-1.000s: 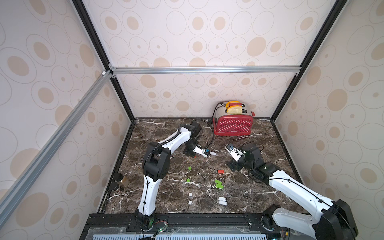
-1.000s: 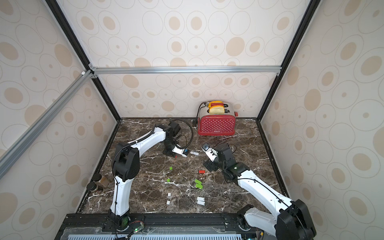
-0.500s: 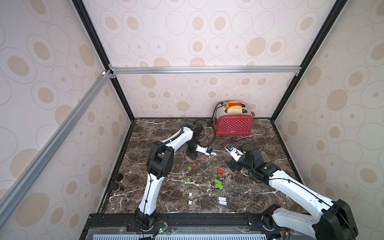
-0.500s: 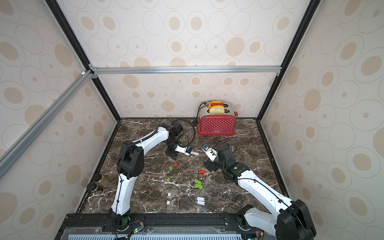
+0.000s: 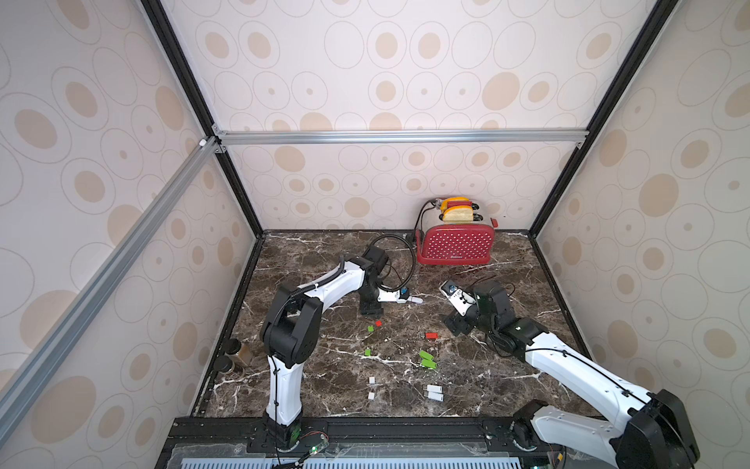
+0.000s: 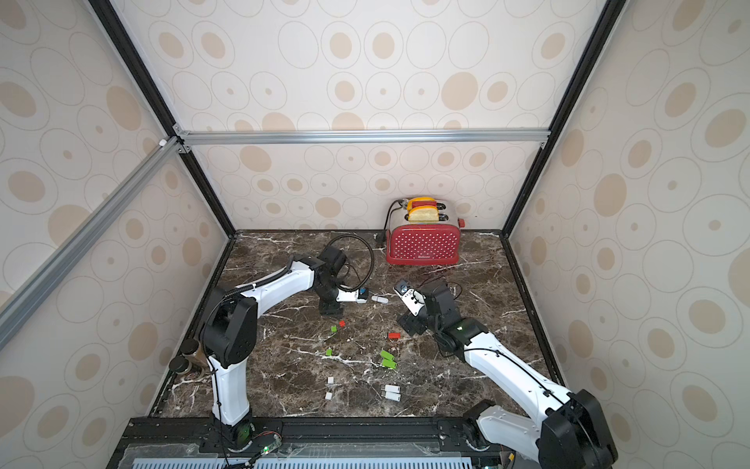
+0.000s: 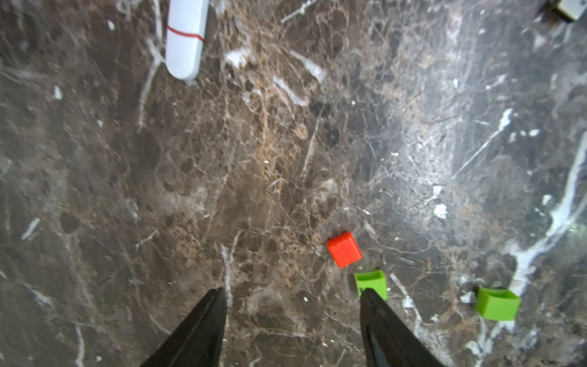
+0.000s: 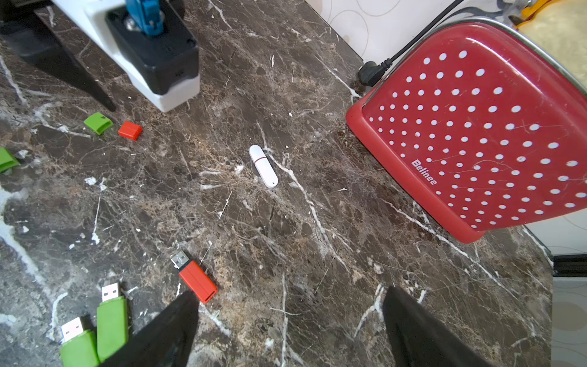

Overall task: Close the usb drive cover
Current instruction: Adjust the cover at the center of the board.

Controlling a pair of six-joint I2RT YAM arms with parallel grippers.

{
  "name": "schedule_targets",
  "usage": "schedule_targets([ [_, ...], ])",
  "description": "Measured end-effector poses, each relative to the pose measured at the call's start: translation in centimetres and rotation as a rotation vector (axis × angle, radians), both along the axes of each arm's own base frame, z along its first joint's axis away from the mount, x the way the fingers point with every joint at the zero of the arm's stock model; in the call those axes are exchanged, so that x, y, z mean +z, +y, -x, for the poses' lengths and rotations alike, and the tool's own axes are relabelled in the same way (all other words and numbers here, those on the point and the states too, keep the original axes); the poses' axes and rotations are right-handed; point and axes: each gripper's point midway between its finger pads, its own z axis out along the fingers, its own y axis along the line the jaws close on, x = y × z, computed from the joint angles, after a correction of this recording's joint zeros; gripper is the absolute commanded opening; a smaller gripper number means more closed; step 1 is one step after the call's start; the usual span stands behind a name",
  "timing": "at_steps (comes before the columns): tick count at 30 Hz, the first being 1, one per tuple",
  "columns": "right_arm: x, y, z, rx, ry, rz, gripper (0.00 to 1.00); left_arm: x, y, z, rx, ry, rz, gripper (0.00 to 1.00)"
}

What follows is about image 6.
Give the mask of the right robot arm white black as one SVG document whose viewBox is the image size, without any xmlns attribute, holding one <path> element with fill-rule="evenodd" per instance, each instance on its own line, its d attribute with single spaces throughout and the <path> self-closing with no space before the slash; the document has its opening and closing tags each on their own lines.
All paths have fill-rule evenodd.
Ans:
<svg viewBox="0 0 750 469">
<path fill-rule="evenodd" d="M 513 414 L 492 403 L 478 406 L 467 417 L 471 446 L 502 445 L 542 468 L 611 468 L 617 462 L 600 402 L 544 377 L 484 324 L 462 316 L 445 279 L 420 287 L 402 279 L 395 293 L 407 308 L 398 319 L 407 334 L 431 333 L 441 355 L 480 371 L 523 409 Z"/>
</svg>

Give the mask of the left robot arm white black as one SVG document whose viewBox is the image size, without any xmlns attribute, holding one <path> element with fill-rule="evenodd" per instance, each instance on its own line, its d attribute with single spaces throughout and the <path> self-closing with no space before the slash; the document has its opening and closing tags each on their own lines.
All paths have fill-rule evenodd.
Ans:
<svg viewBox="0 0 750 469">
<path fill-rule="evenodd" d="M 291 256 L 282 269 L 263 279 L 218 290 L 199 342 L 212 375 L 215 425 L 221 443 L 230 451 L 246 449 L 253 440 L 246 371 L 257 343 L 259 318 L 304 291 L 318 295 L 324 316 L 342 314 L 345 303 L 365 302 L 368 289 L 345 285 L 339 276 L 346 262 L 346 254 L 330 245 L 318 256 Z"/>
</svg>

